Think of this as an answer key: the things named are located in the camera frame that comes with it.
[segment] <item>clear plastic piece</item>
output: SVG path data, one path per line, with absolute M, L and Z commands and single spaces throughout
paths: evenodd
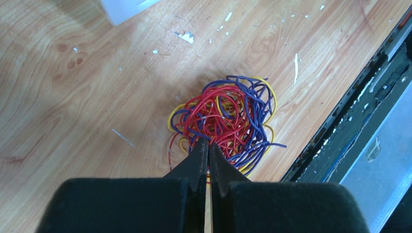
M 100 0 L 109 21 L 117 26 L 160 0 Z

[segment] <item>cable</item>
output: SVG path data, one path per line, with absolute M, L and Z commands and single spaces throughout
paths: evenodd
M 179 146 L 184 153 L 190 153 L 199 137 L 206 137 L 210 143 L 217 143 L 225 158 L 248 176 L 270 146 L 286 148 L 274 143 L 275 131 L 267 124 L 276 110 L 276 95 L 267 79 L 228 75 L 226 80 L 207 84 L 201 95 L 180 104 L 169 115 L 168 128 L 175 132 L 169 146 L 170 170 L 172 145 L 180 134 Z M 272 134 L 270 141 L 265 127 Z M 189 143 L 188 150 L 184 141 Z

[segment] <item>white speck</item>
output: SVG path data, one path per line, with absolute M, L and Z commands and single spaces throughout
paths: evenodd
M 181 35 L 179 33 L 175 33 L 173 32 L 176 36 L 186 40 L 187 42 L 189 42 L 189 44 L 193 44 L 194 42 L 194 35 L 191 32 L 187 32 L 184 35 Z
M 123 137 L 123 135 L 121 135 L 119 132 L 117 132 L 115 129 L 112 129 L 113 132 L 115 132 L 119 137 L 121 137 L 123 140 L 125 140 L 126 142 L 128 142 L 132 147 L 135 147 L 135 145 L 133 145 L 133 143 L 129 140 L 127 140 L 127 138 Z
M 224 19 L 226 22 L 229 21 L 230 17 L 232 17 L 232 13 L 233 13 L 233 12 L 229 12 L 229 14 L 227 15 L 227 17 Z
M 293 81 L 293 84 L 296 84 L 296 80 L 297 80 L 297 68 L 298 68 L 298 64 L 297 64 L 297 54 L 295 54 L 295 80 Z
M 375 77 L 372 77 L 371 80 L 369 80 L 369 82 L 365 85 L 365 87 L 363 88 L 363 90 L 360 92 L 359 96 L 356 98 L 356 100 L 359 101 L 359 99 L 361 98 L 361 96 L 365 93 L 366 88 L 371 84 L 372 80 Z

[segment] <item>wooden surface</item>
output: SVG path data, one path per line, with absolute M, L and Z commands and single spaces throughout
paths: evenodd
M 0 0 L 0 232 L 32 232 L 66 179 L 165 175 L 169 112 L 228 74 L 275 89 L 288 148 L 251 179 L 279 180 L 411 3 L 162 0 L 113 27 L 98 0 Z

